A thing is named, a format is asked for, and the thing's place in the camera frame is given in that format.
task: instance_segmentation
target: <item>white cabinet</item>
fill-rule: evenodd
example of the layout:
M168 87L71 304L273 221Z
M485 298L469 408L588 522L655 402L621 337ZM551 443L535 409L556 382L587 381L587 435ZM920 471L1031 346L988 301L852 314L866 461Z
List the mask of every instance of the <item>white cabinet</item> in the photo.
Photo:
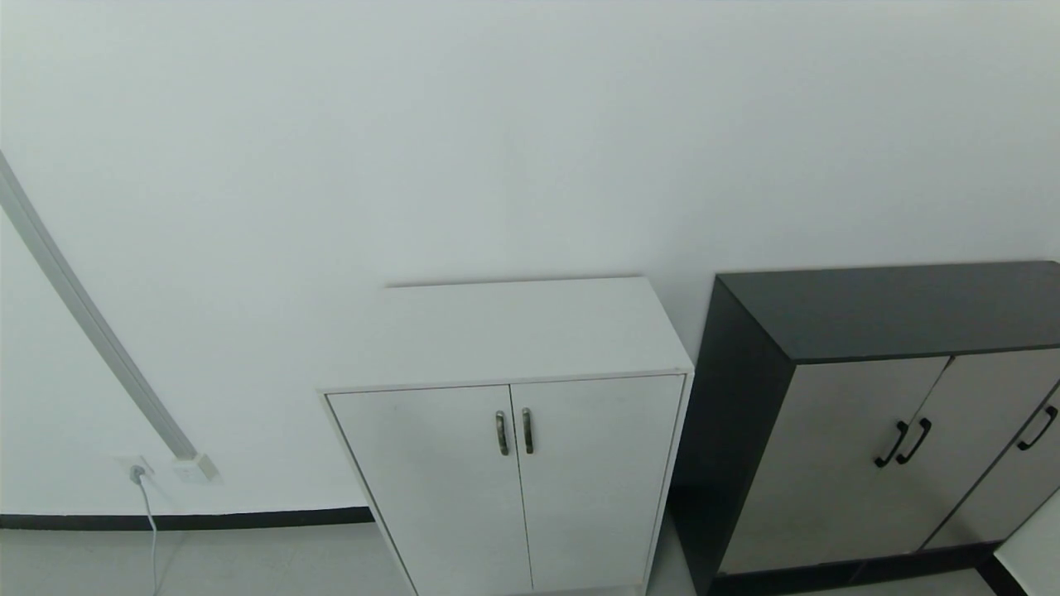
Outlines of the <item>white cabinet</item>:
M508 386L374 391L332 403L420 596L531 591ZM498 411L508 456L498 450Z
M643 580L684 380L512 385L534 589Z
M691 384L648 282L388 293L389 376L322 392L414 592L642 590Z

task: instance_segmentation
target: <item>floor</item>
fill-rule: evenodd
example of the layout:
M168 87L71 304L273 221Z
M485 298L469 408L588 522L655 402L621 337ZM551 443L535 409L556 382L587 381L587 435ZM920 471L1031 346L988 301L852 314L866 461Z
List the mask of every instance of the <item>floor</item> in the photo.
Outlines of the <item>floor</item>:
M4 594L148 596L148 532L0 530ZM373 524L162 532L159 596L408 596ZM624 596L621 591L577 596ZM659 540L649 596L693 596L672 527ZM834 590L822 596L992 596L974 571Z

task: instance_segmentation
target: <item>metal handle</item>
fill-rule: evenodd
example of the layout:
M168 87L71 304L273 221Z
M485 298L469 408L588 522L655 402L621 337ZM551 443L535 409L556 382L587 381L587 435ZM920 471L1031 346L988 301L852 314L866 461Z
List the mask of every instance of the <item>metal handle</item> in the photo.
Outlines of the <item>metal handle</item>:
M1038 439L1042 438L1042 435L1044 435L1045 432L1049 430L1049 426L1052 426L1053 422L1057 419L1057 408L1055 408L1053 406L1047 406L1045 408L1045 414L1049 415L1049 421L1045 423L1045 427L1042 428L1042 432L1039 433L1038 436L1035 437L1035 440L1030 441L1029 443L1026 442L1026 441L1020 441L1015 445L1015 446L1020 448L1020 451L1027 451L1028 449L1035 446L1035 443L1038 442Z
M533 431L530 428L530 408L523 408L523 441L527 444L527 455L533 453Z
M931 433L931 420L921 418L920 427L923 428L924 432L921 433L920 438L917 439L917 444L913 445L913 451L911 451L908 455L899 455L895 458L899 466L905 466L911 459L913 459L913 456L917 454L917 450L920 449L920 443L924 442L924 439L928 438L928 433Z
M898 453L898 448L902 446L902 441L905 440L905 434L909 432L909 425L899 420L898 431L901 434L898 435L898 440L895 441L895 446L890 448L890 453L887 454L887 459L881 459L879 457L876 458L877 468L883 468L884 466L890 463L890 458L895 457L895 454Z
M500 455L508 455L508 435L505 433L505 413L497 410L497 444L500 445Z

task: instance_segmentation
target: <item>white wall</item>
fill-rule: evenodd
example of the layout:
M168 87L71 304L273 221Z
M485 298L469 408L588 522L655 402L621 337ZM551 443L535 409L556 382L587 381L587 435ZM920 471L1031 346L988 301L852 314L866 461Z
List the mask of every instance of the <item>white wall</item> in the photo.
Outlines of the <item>white wall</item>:
M1060 592L1060 495L1054 495L1010 538L997 558L1030 596L1052 596Z
M717 270L1060 253L1053 3L2 10L0 147L225 480L5 231L5 512L139 512L116 451L163 512L364 504L314 388L386 284L643 273L694 353Z

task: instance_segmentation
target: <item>wall socket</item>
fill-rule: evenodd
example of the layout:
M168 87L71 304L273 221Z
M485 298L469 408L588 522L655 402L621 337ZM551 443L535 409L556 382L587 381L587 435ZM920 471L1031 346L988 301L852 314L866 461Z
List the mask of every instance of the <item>wall socket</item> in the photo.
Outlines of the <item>wall socket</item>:
M217 468L205 453L196 455L194 459L175 460L173 471L181 481L190 485L212 485L217 478Z
M125 472L125 477L128 478L129 470L134 466L139 466L144 470L144 476L154 476L155 471L147 466L147 460L143 458L142 455L116 455L114 461L122 467L122 472Z

